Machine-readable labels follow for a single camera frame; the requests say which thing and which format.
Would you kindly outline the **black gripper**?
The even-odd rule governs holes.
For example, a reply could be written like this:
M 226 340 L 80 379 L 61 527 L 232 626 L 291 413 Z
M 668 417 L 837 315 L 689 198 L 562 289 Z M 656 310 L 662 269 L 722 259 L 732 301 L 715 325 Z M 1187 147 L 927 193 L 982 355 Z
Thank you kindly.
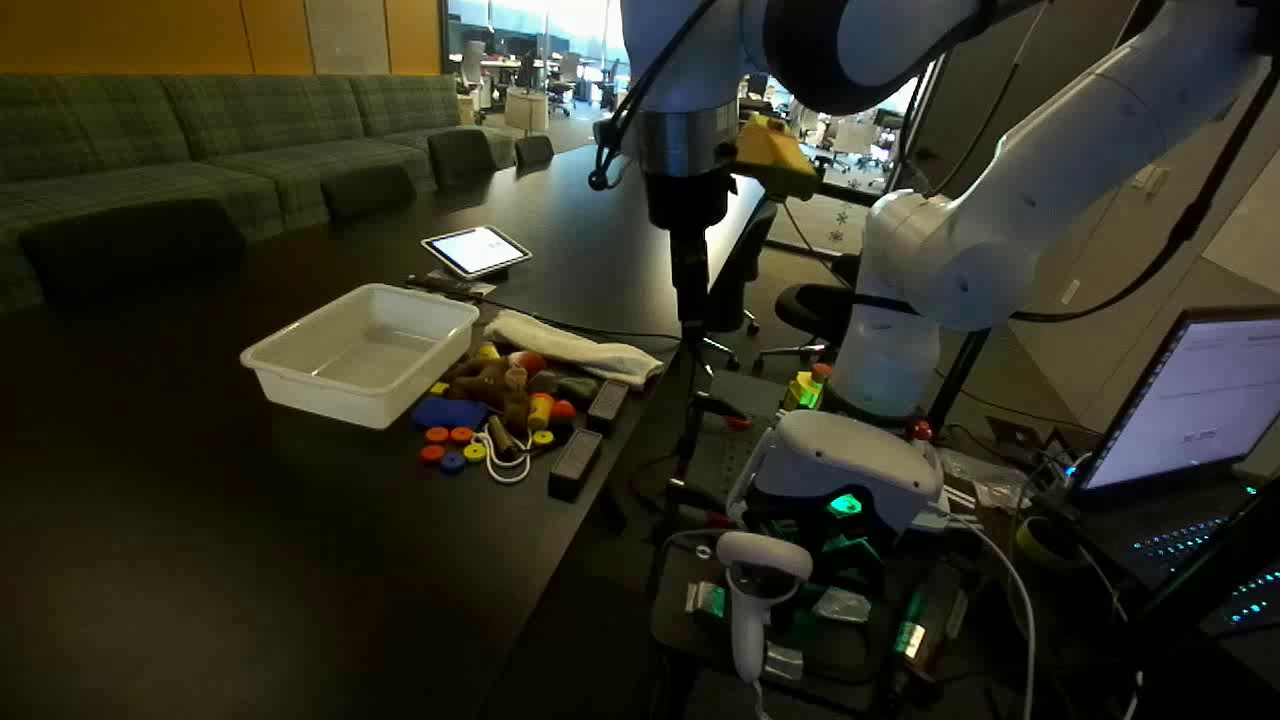
M 668 233 L 673 289 L 681 330 L 702 337 L 708 315 L 708 241 L 705 233 L 724 220 L 732 176 L 647 176 L 647 220 Z

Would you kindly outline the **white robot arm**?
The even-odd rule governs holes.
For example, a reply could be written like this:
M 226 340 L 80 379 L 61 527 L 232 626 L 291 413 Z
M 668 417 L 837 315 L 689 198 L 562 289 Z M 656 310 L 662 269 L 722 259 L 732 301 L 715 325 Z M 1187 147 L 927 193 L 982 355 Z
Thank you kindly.
M 639 92 L 647 215 L 676 284 L 705 278 L 730 213 L 737 87 L 779 78 L 815 110 L 859 110 L 1028 0 L 620 0 Z M 1277 0 L 1159 0 L 1159 10 L 1016 121 L 955 195 L 897 189 L 864 220 L 834 394 L 902 419 L 927 394 L 948 330 L 985 330 L 1028 297 L 1039 257 L 1105 193 L 1234 104 L 1265 60 Z

